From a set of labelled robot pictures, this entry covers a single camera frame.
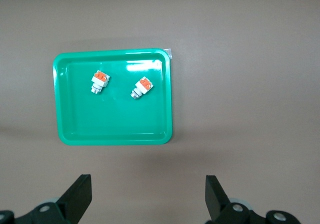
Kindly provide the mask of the green plastic tray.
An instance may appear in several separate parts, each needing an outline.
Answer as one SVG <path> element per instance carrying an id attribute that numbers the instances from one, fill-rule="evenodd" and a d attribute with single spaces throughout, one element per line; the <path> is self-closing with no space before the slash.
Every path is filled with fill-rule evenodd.
<path id="1" fill-rule="evenodd" d="M 67 145 L 159 145 L 172 137 L 171 60 L 163 49 L 62 53 L 53 62 L 57 131 Z M 110 76 L 91 92 L 96 71 Z M 130 96 L 142 77 L 153 88 Z"/>

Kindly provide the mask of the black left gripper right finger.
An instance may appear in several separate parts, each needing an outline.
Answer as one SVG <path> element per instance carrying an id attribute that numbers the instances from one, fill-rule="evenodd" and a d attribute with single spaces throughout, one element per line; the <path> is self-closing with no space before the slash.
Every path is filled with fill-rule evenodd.
<path id="1" fill-rule="evenodd" d="M 292 214 L 270 210 L 262 217 L 239 201 L 231 201 L 215 175 L 205 178 L 205 202 L 210 220 L 205 224 L 299 224 Z"/>

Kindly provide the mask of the green push button white-orange body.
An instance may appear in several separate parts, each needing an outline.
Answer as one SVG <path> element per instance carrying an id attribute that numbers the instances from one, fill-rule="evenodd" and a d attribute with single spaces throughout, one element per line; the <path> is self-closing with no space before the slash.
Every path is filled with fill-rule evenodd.
<path id="1" fill-rule="evenodd" d="M 139 99 L 153 88 L 153 83 L 147 77 L 142 77 L 135 83 L 135 88 L 131 91 L 130 96 L 133 99 Z"/>
<path id="2" fill-rule="evenodd" d="M 91 92 L 94 94 L 99 94 L 104 87 L 108 85 L 110 76 L 102 71 L 96 71 L 91 79 L 92 86 Z"/>

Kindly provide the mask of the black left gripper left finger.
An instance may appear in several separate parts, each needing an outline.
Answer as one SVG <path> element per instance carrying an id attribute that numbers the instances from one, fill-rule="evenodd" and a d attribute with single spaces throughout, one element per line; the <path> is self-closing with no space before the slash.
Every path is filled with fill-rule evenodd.
<path id="1" fill-rule="evenodd" d="M 0 210 L 0 224 L 78 224 L 92 201 L 92 178 L 82 174 L 55 202 L 45 202 L 20 217 Z"/>

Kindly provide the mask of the brown table mat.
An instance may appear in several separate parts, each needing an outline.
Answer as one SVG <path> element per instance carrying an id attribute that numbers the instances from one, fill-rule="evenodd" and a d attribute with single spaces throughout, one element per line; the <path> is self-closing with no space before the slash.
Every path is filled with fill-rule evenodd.
<path id="1" fill-rule="evenodd" d="M 164 145 L 69 146 L 60 53 L 170 48 Z M 92 176 L 79 224 L 204 224 L 205 177 L 260 215 L 320 224 L 320 0 L 0 0 L 0 210 Z"/>

